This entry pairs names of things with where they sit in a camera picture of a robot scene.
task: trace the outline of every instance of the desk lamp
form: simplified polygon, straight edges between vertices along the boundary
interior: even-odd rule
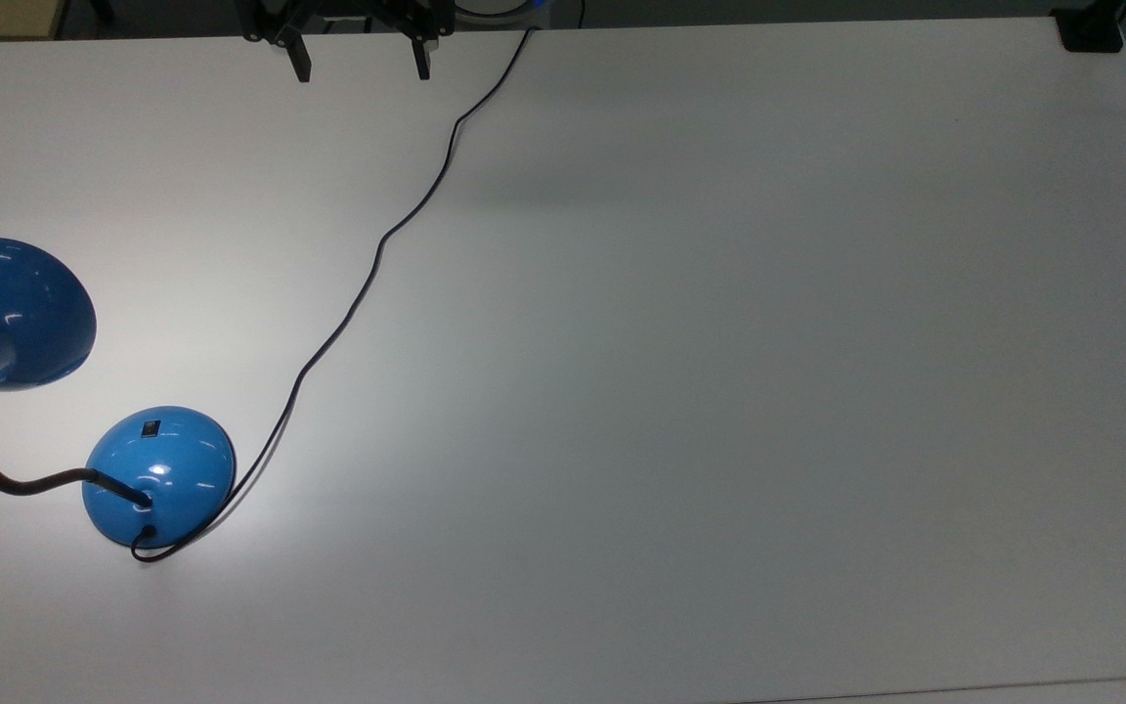
[[[0,240],[0,391],[74,373],[95,330],[93,304],[68,267],[35,246]],[[162,406],[116,424],[88,466],[33,481],[0,471],[0,491],[27,496],[84,481],[86,511],[102,535],[166,547],[223,507],[234,471],[233,445],[215,420]]]

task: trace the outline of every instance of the black cable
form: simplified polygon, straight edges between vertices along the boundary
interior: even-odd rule
[[[89,467],[63,470],[62,472],[54,473],[54,475],[36,478],[32,481],[14,480],[14,478],[6,476],[0,470],[0,491],[11,496],[35,496],[36,493],[55,489],[59,485],[74,484],[78,481],[88,481],[90,484],[101,485],[102,489],[119,496],[120,499],[131,500],[131,502],[137,504],[140,507],[150,508],[152,505],[151,498],[144,494],[144,492]]]
[[[453,160],[455,160],[455,146],[457,137],[459,137],[461,126],[463,126],[464,122],[466,122],[468,117],[473,116],[480,108],[485,106],[489,99],[494,97],[498,89],[501,89],[501,84],[507,83],[507,77],[510,75],[510,71],[515,68],[515,63],[518,62],[519,54],[524,52],[524,45],[528,44],[528,37],[536,30],[537,27],[535,26],[528,27],[527,30],[524,30],[524,36],[520,37],[519,45],[515,46],[515,53],[510,56],[510,62],[507,63],[506,70],[501,72],[501,78],[498,79],[498,83],[489,89],[489,92],[484,93],[484,98],[477,100],[475,106],[470,107],[468,112],[463,113],[463,115],[459,115],[459,119],[455,121],[455,126],[452,126],[450,128],[450,139],[446,146],[446,159],[441,162],[441,169],[437,173],[437,178],[434,179],[432,186],[430,186],[428,191],[425,193],[425,196],[420,198],[419,204],[415,204],[414,208],[411,208],[411,212],[406,213],[405,217],[399,220],[397,224],[390,228],[388,232],[382,235],[378,243],[376,243],[376,253],[372,258],[372,269],[367,273],[367,279],[364,279],[358,295],[354,297],[354,303],[350,303],[347,312],[345,312],[345,317],[341,318],[341,322],[328,336],[324,344],[316,349],[314,355],[312,355],[312,358],[307,360],[307,364],[303,365],[298,375],[294,377],[294,386],[289,389],[289,398],[285,401],[285,409],[282,410],[280,418],[277,419],[276,426],[271,428],[271,433],[268,435],[268,440],[263,443],[263,449],[259,451],[259,456],[256,457],[252,464],[250,464],[250,469],[247,470],[245,475],[242,475],[241,481],[238,481],[238,484],[233,487],[231,492],[229,492],[224,502],[220,505],[220,508],[216,509],[214,514],[211,514],[211,517],[207,518],[207,520],[203,522],[203,524],[197,526],[196,529],[189,532],[189,534],[184,538],[176,541],[173,546],[166,549],[163,552],[158,552],[155,555],[140,555],[137,552],[137,544],[140,541],[149,537],[144,534],[144,532],[148,529],[154,531],[153,526],[144,527],[143,535],[138,535],[137,540],[134,540],[133,545],[129,547],[129,552],[133,553],[134,559],[137,559],[138,562],[158,562],[164,558],[175,555],[178,550],[193,543],[193,541],[198,540],[206,532],[207,527],[212,526],[212,524],[217,520],[222,520],[222,516],[226,515],[227,509],[231,509],[229,507],[231,507],[233,501],[236,500],[241,490],[244,489],[248,482],[253,480],[257,473],[262,472],[263,466],[267,466],[267,463],[263,460],[265,457],[268,457],[272,446],[276,445],[276,442],[280,438],[282,433],[285,431],[285,425],[289,422],[291,415],[294,412],[294,406],[298,402],[298,393],[301,387],[303,387],[303,381],[307,378],[307,374],[310,374],[313,366],[319,364],[319,360],[324,358],[324,355],[327,355],[330,350],[330,347],[337,342],[337,340],[341,337],[341,333],[343,333],[345,329],[347,329],[347,326],[350,324],[350,320],[354,318],[354,312],[358,311],[359,304],[363,303],[363,298],[367,295],[367,289],[370,288],[372,282],[376,278],[376,273],[381,270],[381,259],[384,257],[385,244],[388,244],[388,238],[392,238],[397,231],[401,231],[402,228],[406,226],[406,223],[410,223],[413,219],[415,219],[415,215],[419,215],[420,211],[425,210],[425,205],[428,205],[428,202],[434,199],[434,193],[437,193],[437,188],[441,186],[441,179],[446,178],[446,173],[449,172],[450,164],[453,163]]]

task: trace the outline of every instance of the lamp shade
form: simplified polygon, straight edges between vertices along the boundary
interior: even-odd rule
[[[93,304],[59,259],[0,238],[0,389],[30,389],[80,367],[93,348]]]

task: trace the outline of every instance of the power cord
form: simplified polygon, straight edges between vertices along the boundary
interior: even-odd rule
[[[232,491],[229,491],[227,498],[224,498],[224,502],[220,505],[220,508],[216,509],[216,511],[207,518],[207,520],[205,520],[200,526],[197,526],[196,529],[189,532],[189,534],[184,538],[176,541],[173,546],[167,547],[162,550],[162,552],[155,552],[153,555],[143,555],[143,553],[137,551],[138,544],[142,543],[143,540],[148,540],[153,535],[157,535],[155,526],[144,526],[137,537],[133,540],[133,544],[129,545],[129,552],[133,553],[133,558],[135,560],[138,562],[158,562],[175,555],[176,552],[182,547],[194,543],[194,541],[202,537],[202,535],[205,535],[206,531],[209,529],[211,526],[218,522],[223,522],[224,518],[232,513],[232,509],[235,508],[233,501],[238,499],[238,494],[241,494],[241,491],[244,490],[247,485],[251,484],[259,473],[263,472],[263,467],[267,466],[267,460],[271,456],[272,449],[276,448],[282,435],[285,433],[286,425],[289,424],[291,415],[294,412],[294,406],[298,402],[298,393],[301,387],[303,387],[303,381],[307,378],[310,371],[319,364],[319,360],[324,358],[324,355],[327,355],[332,345],[336,344],[341,337],[341,333],[345,332],[345,329],[347,329],[347,326],[350,324],[350,320],[354,318],[354,312],[358,311],[359,304],[363,303],[364,297],[366,297],[367,289],[372,288],[372,282],[375,280],[376,273],[381,270],[381,259],[384,257],[385,244],[388,244],[388,238],[392,238],[397,231],[401,231],[402,228],[406,226],[406,223],[410,223],[413,219],[415,219],[415,215],[419,215],[420,211],[425,210],[425,205],[427,205],[429,200],[434,199],[437,188],[441,186],[441,179],[446,178],[446,173],[450,170],[450,163],[455,160],[455,146],[457,144],[457,139],[459,137],[461,126],[463,126],[464,122],[466,122],[468,117],[473,116],[480,108],[485,106],[489,99],[494,97],[494,93],[498,92],[498,89],[501,89],[501,84],[506,83],[507,77],[510,75],[510,71],[515,68],[515,63],[519,60],[519,54],[524,52],[524,45],[528,44],[528,37],[536,30],[537,27],[528,27],[527,30],[524,30],[524,36],[520,37],[519,45],[515,46],[515,53],[510,56],[510,62],[507,63],[506,70],[501,72],[501,78],[498,79],[498,83],[489,89],[489,92],[484,93],[484,98],[477,100],[475,106],[470,107],[468,112],[463,113],[463,115],[459,115],[459,119],[455,121],[455,126],[452,126],[450,128],[449,143],[447,143],[446,146],[446,160],[441,162],[441,170],[437,173],[437,178],[434,179],[432,186],[430,186],[428,191],[425,193],[425,196],[420,198],[419,204],[415,204],[414,208],[411,208],[411,212],[406,213],[405,217],[399,220],[397,224],[390,228],[388,232],[382,235],[381,241],[376,243],[376,253],[372,258],[372,269],[367,273],[367,279],[364,279],[363,286],[359,288],[359,294],[354,297],[354,303],[350,303],[347,312],[345,312],[345,317],[341,318],[341,322],[334,330],[332,330],[331,335],[329,335],[324,340],[324,344],[316,349],[314,355],[312,355],[312,358],[307,360],[307,364],[303,365],[303,368],[294,378],[294,386],[289,391],[289,398],[285,401],[285,409],[282,410],[280,418],[277,419],[276,426],[271,428],[271,433],[268,435],[268,440],[263,443],[263,449],[259,451],[259,456],[256,457],[252,464],[250,464],[250,469],[247,470],[245,475],[241,478],[241,481],[238,481],[238,484],[233,487]]]

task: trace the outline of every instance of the floor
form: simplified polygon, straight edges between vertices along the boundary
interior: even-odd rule
[[[90,0],[69,0],[62,39],[136,39],[157,36],[241,35],[233,0],[108,0],[115,21],[101,24]],[[586,27],[703,26],[841,21],[841,19],[1046,17],[1056,6],[1081,0],[584,0]],[[551,26],[574,26],[581,0],[555,0]],[[363,32],[361,23],[337,23],[332,33]],[[309,32],[325,30],[313,18]],[[1123,23],[1126,35],[1126,19]]]

